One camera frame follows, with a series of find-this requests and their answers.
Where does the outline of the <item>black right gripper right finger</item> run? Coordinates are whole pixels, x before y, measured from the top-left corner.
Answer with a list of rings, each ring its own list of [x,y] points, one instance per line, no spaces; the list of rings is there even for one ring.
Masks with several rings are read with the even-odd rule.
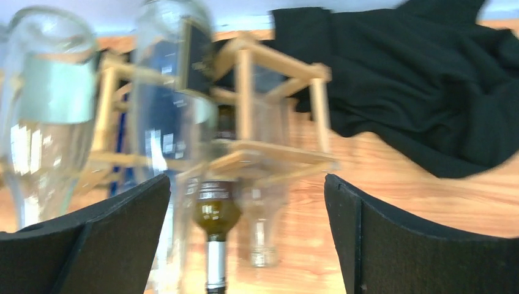
[[[517,293],[518,239],[426,220],[328,174],[324,199],[348,293]]]

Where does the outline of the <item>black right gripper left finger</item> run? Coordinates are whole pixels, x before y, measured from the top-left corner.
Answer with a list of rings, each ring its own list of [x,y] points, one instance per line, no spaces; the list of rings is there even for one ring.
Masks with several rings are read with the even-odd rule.
[[[158,175],[75,212],[1,233],[2,293],[143,293],[170,199]]]

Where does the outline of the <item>clear bottle with black label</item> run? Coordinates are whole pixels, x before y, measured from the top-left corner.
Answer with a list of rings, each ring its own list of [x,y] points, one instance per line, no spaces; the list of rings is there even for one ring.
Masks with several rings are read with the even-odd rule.
[[[214,46],[200,1],[146,1],[136,28],[130,146],[137,181],[164,174],[170,199],[148,279],[152,293],[183,293],[195,196],[215,126]]]

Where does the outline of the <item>clear bottle with silver label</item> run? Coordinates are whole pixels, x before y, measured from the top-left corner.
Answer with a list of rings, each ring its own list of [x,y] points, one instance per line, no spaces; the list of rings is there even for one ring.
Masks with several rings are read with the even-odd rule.
[[[1,165],[20,228],[68,208],[94,133],[98,57],[90,27],[65,10],[29,6],[9,24]]]

